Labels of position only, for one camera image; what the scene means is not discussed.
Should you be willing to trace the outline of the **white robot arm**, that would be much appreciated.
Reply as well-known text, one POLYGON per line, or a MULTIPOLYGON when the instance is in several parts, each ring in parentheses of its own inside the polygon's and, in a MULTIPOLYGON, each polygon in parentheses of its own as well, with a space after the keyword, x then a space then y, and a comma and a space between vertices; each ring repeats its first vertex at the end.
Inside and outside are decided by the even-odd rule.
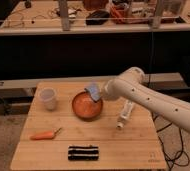
POLYGON ((142 84, 145 74, 131 67, 109 80, 101 91, 104 100, 120 97, 133 101, 190 133, 190 103, 164 95, 142 84))

